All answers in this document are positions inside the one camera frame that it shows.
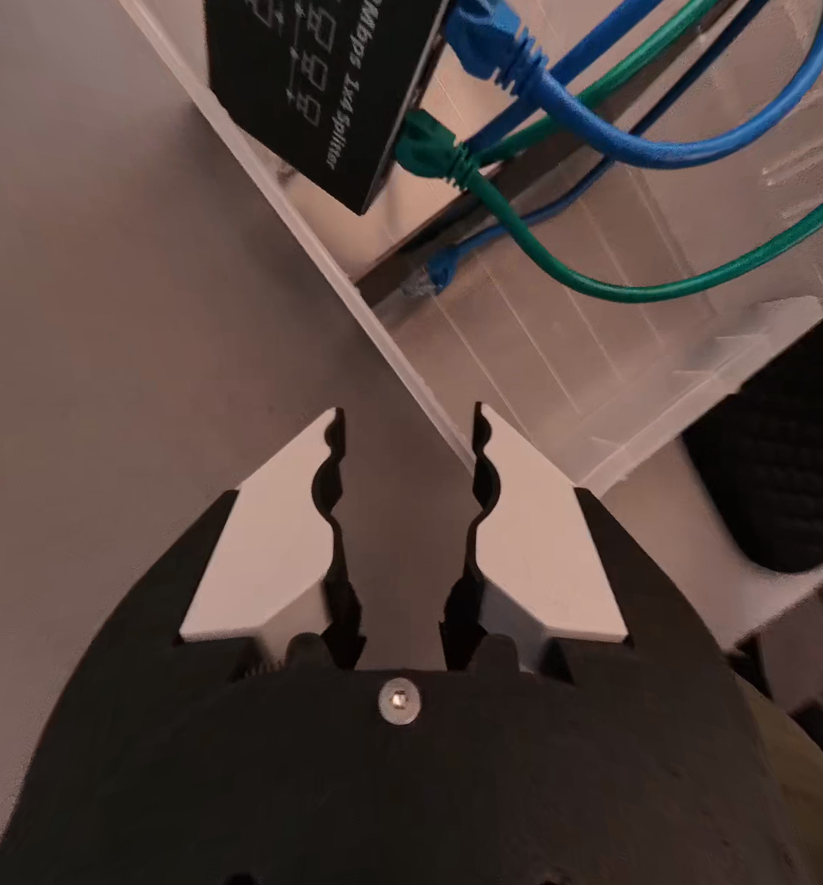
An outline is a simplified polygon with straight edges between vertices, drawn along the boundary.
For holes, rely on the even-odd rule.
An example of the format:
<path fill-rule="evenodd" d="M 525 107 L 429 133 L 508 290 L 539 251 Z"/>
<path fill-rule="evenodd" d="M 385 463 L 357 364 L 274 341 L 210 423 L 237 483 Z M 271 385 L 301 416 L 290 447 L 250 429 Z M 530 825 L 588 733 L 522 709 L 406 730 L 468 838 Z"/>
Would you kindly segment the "black ethernet splitter box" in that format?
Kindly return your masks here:
<path fill-rule="evenodd" d="M 443 48 L 447 1 L 205 1 L 208 85 L 231 120 L 361 216 Z"/>

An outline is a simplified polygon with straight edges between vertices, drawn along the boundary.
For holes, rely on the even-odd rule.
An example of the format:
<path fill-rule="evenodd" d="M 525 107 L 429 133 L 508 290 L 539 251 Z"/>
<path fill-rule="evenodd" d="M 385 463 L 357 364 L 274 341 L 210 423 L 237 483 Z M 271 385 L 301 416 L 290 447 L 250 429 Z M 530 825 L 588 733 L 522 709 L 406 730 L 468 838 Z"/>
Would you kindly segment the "person's olive clothing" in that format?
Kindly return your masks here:
<path fill-rule="evenodd" d="M 749 682 L 736 681 L 753 714 L 811 881 L 823 884 L 823 752 Z"/>

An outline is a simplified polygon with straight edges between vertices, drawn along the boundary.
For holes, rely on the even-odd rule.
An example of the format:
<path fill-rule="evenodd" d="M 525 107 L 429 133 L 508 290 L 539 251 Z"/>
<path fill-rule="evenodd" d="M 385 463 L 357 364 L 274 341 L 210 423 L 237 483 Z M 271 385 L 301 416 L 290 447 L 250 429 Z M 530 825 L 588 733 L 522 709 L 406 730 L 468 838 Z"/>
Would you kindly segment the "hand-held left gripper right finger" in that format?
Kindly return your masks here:
<path fill-rule="evenodd" d="M 480 511 L 439 624 L 447 669 L 466 669 L 486 636 L 509 637 L 529 672 L 551 667 L 562 640 L 624 643 L 629 629 L 572 480 L 483 402 L 472 451 Z"/>

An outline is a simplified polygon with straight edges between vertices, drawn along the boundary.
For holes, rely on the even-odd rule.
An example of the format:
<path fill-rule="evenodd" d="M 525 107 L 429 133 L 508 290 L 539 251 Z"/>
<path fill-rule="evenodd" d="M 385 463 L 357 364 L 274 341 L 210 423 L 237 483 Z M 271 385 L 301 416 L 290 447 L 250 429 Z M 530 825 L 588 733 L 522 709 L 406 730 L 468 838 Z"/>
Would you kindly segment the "clear plastic bin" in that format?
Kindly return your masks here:
<path fill-rule="evenodd" d="M 356 216 L 243 134 L 207 86 L 202 2 L 121 2 L 307 258 L 430 421 L 469 459 L 473 404 L 501 413 L 572 481 L 601 494 L 823 321 L 823 231 L 711 292 L 595 301 L 508 240 L 477 247 L 423 292 L 428 222 L 460 208 L 445 183 L 397 170 Z M 792 114 L 715 165 L 618 165 L 536 229 L 558 257 L 621 284 L 707 271 L 823 202 L 823 73 Z"/>

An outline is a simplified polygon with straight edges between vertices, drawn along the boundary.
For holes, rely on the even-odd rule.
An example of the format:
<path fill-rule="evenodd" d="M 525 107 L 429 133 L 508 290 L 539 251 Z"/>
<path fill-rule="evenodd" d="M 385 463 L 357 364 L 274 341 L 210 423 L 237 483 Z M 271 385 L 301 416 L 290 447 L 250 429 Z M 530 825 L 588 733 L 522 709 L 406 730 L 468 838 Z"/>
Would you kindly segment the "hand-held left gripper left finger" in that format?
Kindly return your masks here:
<path fill-rule="evenodd" d="M 250 639 L 282 666 L 296 636 L 319 636 L 334 664 L 361 657 L 361 603 L 340 525 L 346 418 L 332 407 L 236 490 L 179 636 L 185 643 Z"/>

